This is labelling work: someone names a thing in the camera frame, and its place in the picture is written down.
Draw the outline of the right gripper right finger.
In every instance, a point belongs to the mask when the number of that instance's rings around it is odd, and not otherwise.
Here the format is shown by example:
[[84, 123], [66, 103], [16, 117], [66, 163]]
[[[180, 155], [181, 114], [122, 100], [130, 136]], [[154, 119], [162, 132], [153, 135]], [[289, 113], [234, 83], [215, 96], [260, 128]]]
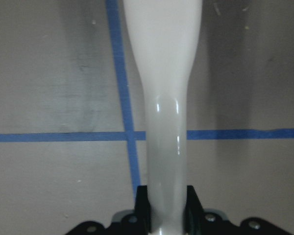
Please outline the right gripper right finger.
[[203, 221], [203, 207], [195, 188], [187, 186], [187, 201], [185, 206], [184, 228], [187, 233], [201, 233]]

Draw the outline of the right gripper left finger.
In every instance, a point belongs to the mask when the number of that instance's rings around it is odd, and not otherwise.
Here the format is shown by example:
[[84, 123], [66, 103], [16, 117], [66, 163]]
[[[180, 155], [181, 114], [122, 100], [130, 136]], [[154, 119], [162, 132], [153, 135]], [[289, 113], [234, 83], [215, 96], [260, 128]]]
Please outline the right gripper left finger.
[[148, 200], [147, 186], [138, 186], [135, 199], [135, 214], [142, 225], [144, 233], [151, 231], [151, 209]]

